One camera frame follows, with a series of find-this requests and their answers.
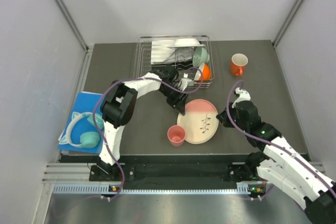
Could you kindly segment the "pink white floral plate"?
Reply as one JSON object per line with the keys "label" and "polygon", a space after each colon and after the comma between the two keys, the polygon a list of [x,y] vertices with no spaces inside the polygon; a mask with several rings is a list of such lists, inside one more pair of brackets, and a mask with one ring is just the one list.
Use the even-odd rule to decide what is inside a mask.
{"label": "pink white floral plate", "polygon": [[219,121],[215,106],[204,99],[196,99],[185,105],[185,114],[179,114],[177,125],[184,128],[185,140],[190,144],[203,144],[216,133]]}

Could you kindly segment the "pink plastic cup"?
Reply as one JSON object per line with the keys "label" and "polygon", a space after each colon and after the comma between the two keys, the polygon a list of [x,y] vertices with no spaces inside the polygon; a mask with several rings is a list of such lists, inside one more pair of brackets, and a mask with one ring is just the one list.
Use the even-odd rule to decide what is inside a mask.
{"label": "pink plastic cup", "polygon": [[186,132],[183,127],[174,125],[168,129],[167,137],[173,146],[179,147],[184,143]]}

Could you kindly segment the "white orange bowl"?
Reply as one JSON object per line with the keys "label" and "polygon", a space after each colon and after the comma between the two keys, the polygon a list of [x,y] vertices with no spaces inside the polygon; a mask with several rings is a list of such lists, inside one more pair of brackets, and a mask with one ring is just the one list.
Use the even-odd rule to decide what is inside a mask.
{"label": "white orange bowl", "polygon": [[209,68],[209,66],[206,63],[201,63],[201,65],[199,66],[199,70],[201,71],[196,71],[194,80],[196,82],[200,82],[201,80],[205,81],[205,80],[210,80],[212,75],[211,75],[211,70]]}

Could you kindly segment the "chrome wire dish rack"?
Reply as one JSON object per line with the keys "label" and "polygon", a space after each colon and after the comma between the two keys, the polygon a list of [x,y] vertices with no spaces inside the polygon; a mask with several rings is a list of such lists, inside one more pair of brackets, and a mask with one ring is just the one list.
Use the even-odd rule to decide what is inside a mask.
{"label": "chrome wire dish rack", "polygon": [[208,88],[214,79],[211,45],[206,35],[142,36],[138,39],[133,77],[172,66],[175,82],[190,79],[189,86]]}

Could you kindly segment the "mint green ceramic bowl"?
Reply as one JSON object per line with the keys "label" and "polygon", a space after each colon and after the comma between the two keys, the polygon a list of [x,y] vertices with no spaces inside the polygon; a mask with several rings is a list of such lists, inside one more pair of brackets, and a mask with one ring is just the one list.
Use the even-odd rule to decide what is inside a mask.
{"label": "mint green ceramic bowl", "polygon": [[192,64],[194,67],[199,67],[203,63],[208,63],[209,58],[209,53],[205,47],[196,47],[193,55]]}

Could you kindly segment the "orange ceramic mug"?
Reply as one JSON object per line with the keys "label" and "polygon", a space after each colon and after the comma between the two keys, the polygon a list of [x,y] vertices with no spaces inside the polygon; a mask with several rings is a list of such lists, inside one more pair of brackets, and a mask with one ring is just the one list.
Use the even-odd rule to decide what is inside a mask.
{"label": "orange ceramic mug", "polygon": [[240,77],[243,75],[248,58],[244,54],[234,54],[231,57],[230,72],[232,75]]}

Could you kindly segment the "white fluted plate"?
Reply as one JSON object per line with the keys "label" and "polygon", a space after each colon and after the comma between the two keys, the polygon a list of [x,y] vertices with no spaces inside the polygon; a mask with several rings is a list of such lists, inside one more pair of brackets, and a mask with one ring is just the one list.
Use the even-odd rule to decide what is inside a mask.
{"label": "white fluted plate", "polygon": [[174,48],[198,47],[200,42],[196,38],[179,38],[174,41]]}

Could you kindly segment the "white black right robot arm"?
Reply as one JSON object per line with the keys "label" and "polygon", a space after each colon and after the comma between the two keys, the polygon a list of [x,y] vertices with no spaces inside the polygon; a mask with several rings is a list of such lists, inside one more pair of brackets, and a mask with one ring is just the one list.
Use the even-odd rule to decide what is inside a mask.
{"label": "white black right robot arm", "polygon": [[245,177],[271,182],[293,199],[311,223],[335,223],[335,181],[321,173],[271,124],[261,120],[251,101],[229,102],[217,115],[259,149],[245,162]]}

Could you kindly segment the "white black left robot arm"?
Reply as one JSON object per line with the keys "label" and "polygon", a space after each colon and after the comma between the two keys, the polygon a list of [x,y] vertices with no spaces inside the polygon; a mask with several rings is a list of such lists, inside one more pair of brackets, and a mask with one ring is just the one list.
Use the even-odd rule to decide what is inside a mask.
{"label": "white black left robot arm", "polygon": [[180,114],[185,113],[188,96],[185,89],[193,81],[187,74],[178,80],[178,75],[177,70],[167,66],[164,70],[152,70],[136,79],[113,82],[100,107],[104,132],[97,166],[107,180],[114,180],[119,174],[116,161],[120,158],[122,132],[133,116],[138,98],[152,91],[160,91],[166,97],[168,105]]}

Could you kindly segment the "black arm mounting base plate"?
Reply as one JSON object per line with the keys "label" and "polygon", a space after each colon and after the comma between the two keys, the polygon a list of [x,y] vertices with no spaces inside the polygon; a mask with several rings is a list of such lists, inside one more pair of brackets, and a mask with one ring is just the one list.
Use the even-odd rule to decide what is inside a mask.
{"label": "black arm mounting base plate", "polygon": [[232,189],[238,182],[264,185],[256,166],[260,152],[249,155],[122,155],[112,173],[91,167],[91,182],[123,182],[129,190]]}

